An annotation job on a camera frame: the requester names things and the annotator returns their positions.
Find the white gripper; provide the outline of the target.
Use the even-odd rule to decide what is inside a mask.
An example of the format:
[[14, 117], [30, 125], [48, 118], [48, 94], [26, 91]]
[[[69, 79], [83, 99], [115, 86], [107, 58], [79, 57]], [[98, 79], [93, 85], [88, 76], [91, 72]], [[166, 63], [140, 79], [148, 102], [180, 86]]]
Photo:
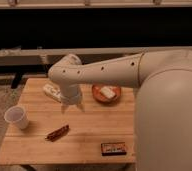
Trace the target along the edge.
[[84, 111], [84, 105], [80, 103], [82, 101], [82, 92], [78, 84], [73, 85], [60, 85], [60, 98], [63, 103], [61, 106], [61, 112], [64, 114], [68, 108], [68, 105], [75, 105], [81, 111]]

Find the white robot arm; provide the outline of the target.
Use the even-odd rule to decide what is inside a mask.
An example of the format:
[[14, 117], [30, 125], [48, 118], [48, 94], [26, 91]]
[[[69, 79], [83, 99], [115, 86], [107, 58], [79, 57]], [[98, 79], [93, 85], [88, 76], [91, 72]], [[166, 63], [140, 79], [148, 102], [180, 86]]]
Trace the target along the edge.
[[144, 52], [87, 65], [69, 54], [48, 75], [67, 105], [80, 101], [81, 84], [136, 89], [136, 170], [192, 171], [192, 50]]

